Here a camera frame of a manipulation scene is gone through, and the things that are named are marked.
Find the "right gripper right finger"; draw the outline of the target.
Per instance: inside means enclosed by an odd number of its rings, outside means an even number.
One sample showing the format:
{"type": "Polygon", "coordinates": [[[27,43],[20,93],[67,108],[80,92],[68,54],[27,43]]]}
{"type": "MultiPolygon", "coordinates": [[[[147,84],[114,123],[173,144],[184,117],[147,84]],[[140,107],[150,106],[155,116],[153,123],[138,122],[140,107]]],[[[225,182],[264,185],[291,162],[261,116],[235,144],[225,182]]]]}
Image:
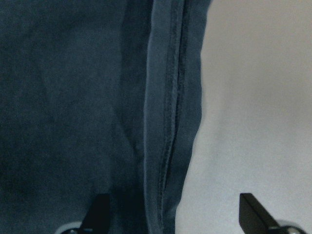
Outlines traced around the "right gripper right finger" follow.
{"type": "Polygon", "coordinates": [[[276,234],[280,225],[251,193],[239,196],[239,225],[245,234],[276,234]]]}

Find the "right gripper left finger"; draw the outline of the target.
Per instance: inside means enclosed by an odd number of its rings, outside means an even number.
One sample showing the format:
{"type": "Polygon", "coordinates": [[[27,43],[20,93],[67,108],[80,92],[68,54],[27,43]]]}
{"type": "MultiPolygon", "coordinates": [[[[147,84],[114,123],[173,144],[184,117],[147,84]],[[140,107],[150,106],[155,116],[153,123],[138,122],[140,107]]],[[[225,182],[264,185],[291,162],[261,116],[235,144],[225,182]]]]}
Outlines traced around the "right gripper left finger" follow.
{"type": "Polygon", "coordinates": [[[110,228],[110,196],[98,194],[80,227],[80,234],[107,234],[110,228]]]}

